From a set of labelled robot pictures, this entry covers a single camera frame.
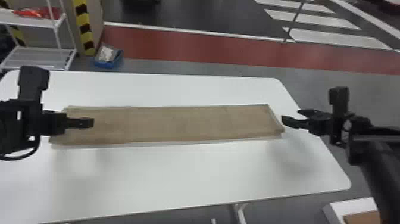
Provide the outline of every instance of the floor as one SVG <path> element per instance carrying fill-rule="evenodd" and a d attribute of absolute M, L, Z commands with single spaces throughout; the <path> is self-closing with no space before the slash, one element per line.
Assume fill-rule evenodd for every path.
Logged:
<path fill-rule="evenodd" d="M 130 0 L 104 1 L 104 18 L 113 23 L 288 38 L 357 48 L 400 49 L 400 16 L 383 13 L 377 5 L 365 0 L 305 0 L 301 15 L 288 35 L 286 31 L 300 2 L 161 0 L 157 5 L 143 5 Z"/>
<path fill-rule="evenodd" d="M 96 68 L 90 58 L 78 58 L 72 70 L 110 71 Z M 190 74 L 207 76 L 275 77 L 279 79 L 301 108 L 329 111 L 327 90 L 332 86 L 349 86 L 350 109 L 368 116 L 376 125 L 400 126 L 399 76 L 366 74 L 343 71 L 308 70 L 234 64 L 194 63 L 162 60 L 124 59 L 120 67 L 112 71 L 129 73 Z M 332 201 L 368 197 L 367 184 L 357 167 L 346 162 L 345 152 L 329 146 L 329 150 L 349 176 L 352 187 L 348 191 L 303 197 L 278 198 L 251 203 L 245 210 L 248 223 L 318 223 L 328 224 L 321 210 Z M 230 223 L 226 206 L 203 207 L 134 216 L 111 217 L 77 222 L 79 224 L 106 223 Z"/>
<path fill-rule="evenodd" d="M 400 74 L 400 54 L 375 49 L 105 26 L 125 58 Z"/>

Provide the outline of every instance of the blue container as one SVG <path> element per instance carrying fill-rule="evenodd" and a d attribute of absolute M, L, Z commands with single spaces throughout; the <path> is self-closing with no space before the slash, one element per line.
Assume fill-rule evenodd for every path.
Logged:
<path fill-rule="evenodd" d="M 121 63 L 123 53 L 124 53 L 123 50 L 118 50 L 117 56 L 115 57 L 114 61 L 102 61 L 95 58 L 93 62 L 97 67 L 112 69 Z"/>

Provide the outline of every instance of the shelf rack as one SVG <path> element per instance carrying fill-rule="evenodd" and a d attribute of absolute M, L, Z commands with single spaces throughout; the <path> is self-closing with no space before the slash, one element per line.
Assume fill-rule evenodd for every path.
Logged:
<path fill-rule="evenodd" d="M 6 25 L 8 32 L 10 26 L 26 26 L 26 27 L 41 27 L 53 29 L 57 48 L 32 48 L 20 46 L 14 36 L 15 48 L 7 55 L 0 64 L 0 71 L 3 69 L 19 69 L 21 66 L 39 66 L 50 70 L 68 70 L 76 55 L 76 44 L 72 34 L 70 23 L 67 20 L 63 0 L 59 0 L 62 14 L 58 20 L 54 19 L 51 10 L 51 0 L 46 0 L 49 8 L 51 19 L 21 17 L 15 15 L 13 10 L 0 9 L 0 24 Z M 58 36 L 58 28 L 63 22 L 67 23 L 68 31 L 74 46 L 74 49 L 62 49 L 60 38 Z"/>

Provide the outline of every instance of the metal pole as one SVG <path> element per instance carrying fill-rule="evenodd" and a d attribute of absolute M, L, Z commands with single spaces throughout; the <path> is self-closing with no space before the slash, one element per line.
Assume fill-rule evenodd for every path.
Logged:
<path fill-rule="evenodd" d="M 53 10 L 52 10 L 52 6 L 51 6 L 51 2 L 50 0 L 46 0 L 47 2 L 47 7 L 49 9 L 49 14 L 50 14 L 50 18 L 51 21 L 53 22 L 53 32 L 55 35 L 55 41 L 57 42 L 57 47 L 60 53 L 60 63 L 64 64 L 64 60 L 63 60 L 63 53 L 61 52 L 63 49 L 61 48 L 61 43 L 60 43 L 60 37 L 58 36 L 58 30 L 55 26 L 55 20 L 54 20 L 54 15 L 53 15 Z"/>
<path fill-rule="evenodd" d="M 9 25 L 5 25 L 5 28 L 8 31 L 8 34 L 10 34 L 10 36 L 12 37 L 12 40 L 15 42 L 15 46 L 20 46 L 18 44 L 17 38 L 15 38 L 15 36 L 13 35 L 13 33 L 11 32 L 10 26 Z"/>
<path fill-rule="evenodd" d="M 63 0 L 60 0 L 60 6 L 61 6 L 63 13 L 65 13 L 65 16 L 66 16 L 67 12 L 65 11 Z M 75 38 L 74 38 L 74 35 L 72 34 L 72 29 L 70 26 L 70 22 L 68 21 L 68 16 L 66 16 L 65 22 L 67 23 L 68 31 L 70 32 L 70 36 L 71 36 L 72 44 L 74 45 L 74 49 L 76 49 Z"/>
<path fill-rule="evenodd" d="M 247 224 L 244 209 L 248 203 L 228 204 L 232 224 Z"/>
<path fill-rule="evenodd" d="M 289 30 L 287 30 L 287 35 L 288 35 L 288 36 L 290 36 L 290 31 L 292 31 L 293 27 L 295 26 L 297 17 L 299 16 L 301 10 L 303 9 L 303 5 L 304 5 L 304 2 L 305 2 L 305 1 L 306 1 L 306 0 L 303 0 L 303 1 L 300 3 L 300 7 L 297 9 L 296 15 L 295 15 L 295 17 L 293 18 L 293 20 L 292 20 L 292 22 L 291 22 L 291 24 L 290 24 Z M 284 40 L 283 40 L 283 43 L 286 43 L 286 40 L 287 40 L 287 39 L 288 39 L 288 37 L 285 37 Z"/>

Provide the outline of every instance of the white table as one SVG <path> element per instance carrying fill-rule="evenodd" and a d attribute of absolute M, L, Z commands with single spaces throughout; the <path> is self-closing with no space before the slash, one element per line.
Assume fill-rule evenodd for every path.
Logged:
<path fill-rule="evenodd" d="M 0 82 L 17 97 L 18 71 Z M 276 79 L 52 71 L 42 102 L 171 106 L 268 103 L 299 117 Z M 341 191 L 350 181 L 322 140 L 286 128 L 282 139 L 57 150 L 0 162 L 2 223 L 46 223 Z M 244 206 L 237 205 L 239 210 Z"/>

